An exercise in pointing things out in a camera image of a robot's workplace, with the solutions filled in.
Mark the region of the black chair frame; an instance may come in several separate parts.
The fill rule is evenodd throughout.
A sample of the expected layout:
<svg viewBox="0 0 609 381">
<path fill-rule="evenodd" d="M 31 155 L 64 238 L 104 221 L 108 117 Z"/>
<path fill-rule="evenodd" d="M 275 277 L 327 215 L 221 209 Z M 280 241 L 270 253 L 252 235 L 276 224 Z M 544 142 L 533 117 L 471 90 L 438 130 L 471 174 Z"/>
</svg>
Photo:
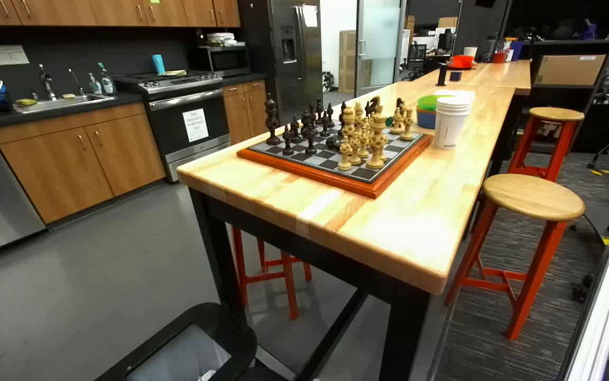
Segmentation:
<svg viewBox="0 0 609 381">
<path fill-rule="evenodd" d="M 253 360 L 253 330 L 225 307 L 201 303 L 94 381 L 239 381 Z"/>
</svg>

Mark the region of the green plastic container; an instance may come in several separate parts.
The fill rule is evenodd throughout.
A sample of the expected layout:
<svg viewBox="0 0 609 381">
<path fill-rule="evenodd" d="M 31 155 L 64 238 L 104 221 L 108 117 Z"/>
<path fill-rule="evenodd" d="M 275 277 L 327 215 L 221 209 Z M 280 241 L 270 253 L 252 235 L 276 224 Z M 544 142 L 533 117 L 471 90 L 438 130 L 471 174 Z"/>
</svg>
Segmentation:
<svg viewBox="0 0 609 381">
<path fill-rule="evenodd" d="M 416 104 L 416 118 L 419 124 L 425 128 L 433 128 L 435 127 L 435 94 L 423 94 Z"/>
</svg>

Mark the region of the long butcher block table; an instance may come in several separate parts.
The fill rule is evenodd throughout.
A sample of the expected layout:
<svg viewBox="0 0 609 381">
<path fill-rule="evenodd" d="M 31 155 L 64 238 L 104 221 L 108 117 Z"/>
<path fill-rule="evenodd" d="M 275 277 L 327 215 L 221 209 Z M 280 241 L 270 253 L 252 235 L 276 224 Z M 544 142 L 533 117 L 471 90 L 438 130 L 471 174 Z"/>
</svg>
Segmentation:
<svg viewBox="0 0 609 381">
<path fill-rule="evenodd" d="M 480 63 L 456 89 L 474 94 L 453 148 L 425 148 L 373 199 L 248 161 L 235 146 L 178 166 L 220 303 L 243 312 L 231 224 L 354 287 L 298 381 L 313 381 L 368 295 L 389 304 L 379 381 L 432 381 L 447 332 L 441 292 L 509 104 L 531 90 L 526 62 Z"/>
</svg>

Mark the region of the large light chess piece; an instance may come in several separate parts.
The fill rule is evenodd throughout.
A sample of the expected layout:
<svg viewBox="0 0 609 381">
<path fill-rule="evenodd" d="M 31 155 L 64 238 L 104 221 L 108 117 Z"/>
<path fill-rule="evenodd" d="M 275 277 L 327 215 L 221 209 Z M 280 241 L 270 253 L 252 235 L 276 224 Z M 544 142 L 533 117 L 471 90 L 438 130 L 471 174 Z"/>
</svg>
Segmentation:
<svg viewBox="0 0 609 381">
<path fill-rule="evenodd" d="M 372 105 L 372 112 L 368 117 L 368 122 L 369 122 L 369 139 L 368 139 L 368 151 L 369 151 L 369 158 L 365 161 L 368 166 L 372 169 L 381 169 L 384 158 L 382 158 L 382 148 L 384 148 L 384 136 L 382 136 L 382 128 L 384 128 L 384 118 L 381 117 L 381 104 L 373 104 Z"/>
</svg>

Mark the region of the wooden orange stool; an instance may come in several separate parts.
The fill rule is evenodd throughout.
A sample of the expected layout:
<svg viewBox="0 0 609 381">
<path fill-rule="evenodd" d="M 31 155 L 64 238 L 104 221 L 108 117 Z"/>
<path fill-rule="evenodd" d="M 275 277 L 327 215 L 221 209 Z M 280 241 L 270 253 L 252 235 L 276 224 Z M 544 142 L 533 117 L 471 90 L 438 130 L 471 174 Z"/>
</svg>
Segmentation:
<svg viewBox="0 0 609 381">
<path fill-rule="evenodd" d="M 544 221 L 539 246 L 523 272 L 492 269 L 480 257 L 481 244 L 499 209 L 509 209 Z M 526 174 L 494 174 L 485 178 L 481 181 L 480 217 L 446 293 L 446 304 L 464 287 L 506 292 L 513 307 L 506 336 L 518 338 L 567 226 L 584 211 L 585 203 L 582 196 L 557 181 Z"/>
<path fill-rule="evenodd" d="M 571 151 L 573 136 L 582 120 L 584 120 L 584 114 L 578 110 L 555 108 L 555 105 L 531 108 L 528 120 L 509 158 L 508 172 L 555 180 L 559 174 L 563 161 Z M 534 142 L 536 136 L 540 136 L 544 127 L 553 128 L 549 161 L 544 166 L 526 165 L 523 158 L 531 151 L 531 144 Z"/>
</svg>

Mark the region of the wooden upper cabinets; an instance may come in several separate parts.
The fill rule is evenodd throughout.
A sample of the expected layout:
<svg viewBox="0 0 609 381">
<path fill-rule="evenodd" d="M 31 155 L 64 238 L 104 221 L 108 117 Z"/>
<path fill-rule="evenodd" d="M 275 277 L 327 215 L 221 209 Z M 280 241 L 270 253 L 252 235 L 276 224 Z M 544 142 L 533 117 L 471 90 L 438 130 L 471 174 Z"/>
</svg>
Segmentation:
<svg viewBox="0 0 609 381">
<path fill-rule="evenodd" d="M 0 24 L 239 27 L 239 0 L 0 0 Z"/>
</svg>

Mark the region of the black oven with paper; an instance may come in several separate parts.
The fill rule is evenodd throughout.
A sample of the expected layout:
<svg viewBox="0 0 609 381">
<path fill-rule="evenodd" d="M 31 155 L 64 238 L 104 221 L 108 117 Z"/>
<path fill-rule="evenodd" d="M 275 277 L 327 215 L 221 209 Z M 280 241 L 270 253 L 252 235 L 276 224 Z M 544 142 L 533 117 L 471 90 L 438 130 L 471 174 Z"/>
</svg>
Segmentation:
<svg viewBox="0 0 609 381">
<path fill-rule="evenodd" d="M 142 97 L 168 181 L 178 180 L 180 165 L 231 144 L 223 87 L 216 74 L 131 74 L 116 78 L 116 89 Z"/>
</svg>

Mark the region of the far wooden orange stool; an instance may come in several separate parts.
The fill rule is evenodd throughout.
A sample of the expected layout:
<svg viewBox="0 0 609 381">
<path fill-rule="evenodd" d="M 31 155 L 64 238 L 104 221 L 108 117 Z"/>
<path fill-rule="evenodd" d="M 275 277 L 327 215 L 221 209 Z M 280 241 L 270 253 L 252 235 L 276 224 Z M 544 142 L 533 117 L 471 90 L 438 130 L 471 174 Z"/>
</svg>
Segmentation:
<svg viewBox="0 0 609 381">
<path fill-rule="evenodd" d="M 573 136 L 582 120 L 584 120 L 584 114 L 578 110 L 555 108 L 555 105 L 531 108 L 528 120 L 509 158 L 508 172 L 555 180 L 559 174 L 563 161 L 571 151 Z M 526 165 L 523 158 L 531 151 L 531 144 L 534 142 L 536 136 L 540 136 L 544 127 L 553 128 L 549 161 L 544 166 Z"/>
</svg>

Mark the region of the blue cup on counter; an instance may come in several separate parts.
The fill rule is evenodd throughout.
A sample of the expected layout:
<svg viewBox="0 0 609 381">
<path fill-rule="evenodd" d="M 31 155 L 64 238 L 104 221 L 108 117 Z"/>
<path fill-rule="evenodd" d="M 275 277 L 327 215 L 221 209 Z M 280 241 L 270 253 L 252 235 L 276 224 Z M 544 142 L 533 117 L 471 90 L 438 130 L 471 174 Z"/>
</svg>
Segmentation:
<svg viewBox="0 0 609 381">
<path fill-rule="evenodd" d="M 153 71 L 156 71 L 156 74 L 164 74 L 164 58 L 163 58 L 163 55 L 153 53 L 150 58 L 152 58 Z"/>
</svg>

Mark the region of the chessboard with orange frame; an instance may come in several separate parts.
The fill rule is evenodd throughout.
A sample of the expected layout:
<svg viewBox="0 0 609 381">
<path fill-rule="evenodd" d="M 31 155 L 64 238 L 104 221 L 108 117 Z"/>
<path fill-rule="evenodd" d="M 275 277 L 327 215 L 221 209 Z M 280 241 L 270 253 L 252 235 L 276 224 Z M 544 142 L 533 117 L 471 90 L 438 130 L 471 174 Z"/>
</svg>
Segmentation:
<svg viewBox="0 0 609 381">
<path fill-rule="evenodd" d="M 337 166 L 340 155 L 323 142 L 315 144 L 313 155 L 306 151 L 304 142 L 293 144 L 292 155 L 286 155 L 280 146 L 261 139 L 239 149 L 239 157 L 377 199 L 432 144 L 432 137 L 421 130 L 410 142 L 390 132 L 384 139 L 384 165 L 381 169 L 362 163 L 343 172 Z"/>
</svg>

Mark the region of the kitchen sink with faucet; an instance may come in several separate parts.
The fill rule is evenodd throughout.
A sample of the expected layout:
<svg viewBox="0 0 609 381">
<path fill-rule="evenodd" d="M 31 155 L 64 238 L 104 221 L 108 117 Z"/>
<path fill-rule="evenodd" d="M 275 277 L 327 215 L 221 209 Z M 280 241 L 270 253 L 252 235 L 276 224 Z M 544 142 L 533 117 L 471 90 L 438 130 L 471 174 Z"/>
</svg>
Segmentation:
<svg viewBox="0 0 609 381">
<path fill-rule="evenodd" d="M 12 110 L 19 114 L 37 114 L 48 110 L 64 110 L 64 108 L 75 108 L 75 105 L 88 105 L 88 104 L 104 104 L 112 101 L 116 87 L 114 81 L 104 71 L 102 75 L 88 74 L 88 85 L 82 85 L 73 70 L 67 70 L 73 85 L 78 87 L 75 92 L 56 92 L 50 85 L 52 75 L 45 70 L 45 65 L 37 65 L 40 81 L 46 90 L 46 99 L 40 99 L 35 92 L 29 97 L 21 97 L 12 101 Z"/>
</svg>

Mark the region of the microwave oven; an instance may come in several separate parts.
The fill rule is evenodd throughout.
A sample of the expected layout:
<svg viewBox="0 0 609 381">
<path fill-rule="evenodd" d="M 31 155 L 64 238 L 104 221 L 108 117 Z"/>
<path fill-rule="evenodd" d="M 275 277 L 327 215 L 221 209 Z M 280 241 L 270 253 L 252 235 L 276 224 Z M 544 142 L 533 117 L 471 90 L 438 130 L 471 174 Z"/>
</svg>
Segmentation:
<svg viewBox="0 0 609 381">
<path fill-rule="evenodd" d="M 214 71 L 221 75 L 239 75 L 249 71 L 245 47 L 196 47 L 190 50 L 187 63 L 196 71 Z"/>
</svg>

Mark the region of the black chess piece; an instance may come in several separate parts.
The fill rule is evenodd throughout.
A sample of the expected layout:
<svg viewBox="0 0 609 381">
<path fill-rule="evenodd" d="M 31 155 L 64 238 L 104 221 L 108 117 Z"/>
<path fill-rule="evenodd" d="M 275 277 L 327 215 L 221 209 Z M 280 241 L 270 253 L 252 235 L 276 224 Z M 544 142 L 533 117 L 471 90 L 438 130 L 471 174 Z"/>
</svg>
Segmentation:
<svg viewBox="0 0 609 381">
<path fill-rule="evenodd" d="M 337 136 L 337 132 L 336 132 L 336 136 L 329 136 L 329 137 L 325 139 L 325 148 L 337 151 L 337 148 L 340 148 L 340 136 Z"/>
</svg>

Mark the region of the white stacked paper cups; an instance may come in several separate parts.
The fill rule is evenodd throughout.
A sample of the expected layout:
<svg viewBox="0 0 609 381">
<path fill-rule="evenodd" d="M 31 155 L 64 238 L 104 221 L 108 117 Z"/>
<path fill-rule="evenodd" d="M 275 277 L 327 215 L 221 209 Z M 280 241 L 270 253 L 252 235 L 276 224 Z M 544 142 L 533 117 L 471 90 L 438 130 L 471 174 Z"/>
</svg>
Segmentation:
<svg viewBox="0 0 609 381">
<path fill-rule="evenodd" d="M 453 148 L 464 127 L 464 120 L 471 112 L 474 94 L 459 90 L 440 94 L 435 101 L 435 148 Z"/>
</svg>

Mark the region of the orange stool under table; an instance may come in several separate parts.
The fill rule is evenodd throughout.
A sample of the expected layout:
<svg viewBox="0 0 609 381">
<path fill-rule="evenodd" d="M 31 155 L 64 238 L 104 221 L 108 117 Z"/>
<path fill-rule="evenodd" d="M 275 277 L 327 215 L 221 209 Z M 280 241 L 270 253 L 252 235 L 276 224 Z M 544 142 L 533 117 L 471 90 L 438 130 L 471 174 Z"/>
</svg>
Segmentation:
<svg viewBox="0 0 609 381">
<path fill-rule="evenodd" d="M 231 238 L 233 238 L 233 249 L 235 249 L 235 267 L 236 267 L 241 303 L 248 303 L 249 284 L 280 278 L 286 284 L 288 312 L 292 319 L 298 319 L 300 307 L 298 307 L 296 285 L 293 285 L 293 265 L 298 262 L 298 257 L 288 251 L 279 251 L 276 257 L 269 257 L 263 253 L 263 241 L 257 238 L 255 246 L 257 246 L 259 270 L 249 274 L 245 269 L 241 231 L 236 226 L 231 228 Z"/>
</svg>

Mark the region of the wooden base cabinets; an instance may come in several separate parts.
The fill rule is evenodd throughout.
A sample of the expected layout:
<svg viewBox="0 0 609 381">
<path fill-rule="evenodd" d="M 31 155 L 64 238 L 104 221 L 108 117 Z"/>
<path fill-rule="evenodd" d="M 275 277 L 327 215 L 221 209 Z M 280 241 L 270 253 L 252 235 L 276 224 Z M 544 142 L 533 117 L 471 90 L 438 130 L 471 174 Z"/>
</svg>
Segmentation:
<svg viewBox="0 0 609 381">
<path fill-rule="evenodd" d="M 6 124 L 0 149 L 45 221 L 164 178 L 142 104 Z"/>
</svg>

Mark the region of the tall black chess king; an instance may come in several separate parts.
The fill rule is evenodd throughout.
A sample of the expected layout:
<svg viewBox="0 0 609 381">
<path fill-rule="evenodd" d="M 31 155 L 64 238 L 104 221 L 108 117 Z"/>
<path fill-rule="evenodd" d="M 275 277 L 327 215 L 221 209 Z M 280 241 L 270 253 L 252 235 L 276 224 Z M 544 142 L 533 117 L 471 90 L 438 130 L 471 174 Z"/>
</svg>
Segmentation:
<svg viewBox="0 0 609 381">
<path fill-rule="evenodd" d="M 276 144 L 280 144 L 280 137 L 275 132 L 275 128 L 280 122 L 279 122 L 276 104 L 275 104 L 275 99 L 270 94 L 267 94 L 263 108 L 267 108 L 267 128 L 270 132 L 267 144 L 276 146 Z"/>
</svg>

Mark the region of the near wooden orange stool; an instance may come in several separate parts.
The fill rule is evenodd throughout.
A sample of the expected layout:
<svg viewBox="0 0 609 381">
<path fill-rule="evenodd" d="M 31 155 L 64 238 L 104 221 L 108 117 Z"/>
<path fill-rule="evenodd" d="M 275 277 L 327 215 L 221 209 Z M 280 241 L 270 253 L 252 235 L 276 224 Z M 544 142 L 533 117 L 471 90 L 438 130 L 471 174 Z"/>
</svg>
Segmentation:
<svg viewBox="0 0 609 381">
<path fill-rule="evenodd" d="M 492 269 L 480 257 L 481 244 L 499 209 L 509 209 L 544 221 L 539 246 L 523 272 Z M 446 293 L 446 304 L 464 287 L 506 292 L 513 307 L 506 336 L 518 338 L 567 226 L 584 211 L 585 203 L 582 196 L 557 181 L 526 174 L 494 174 L 485 178 L 481 181 L 480 217 Z"/>
</svg>

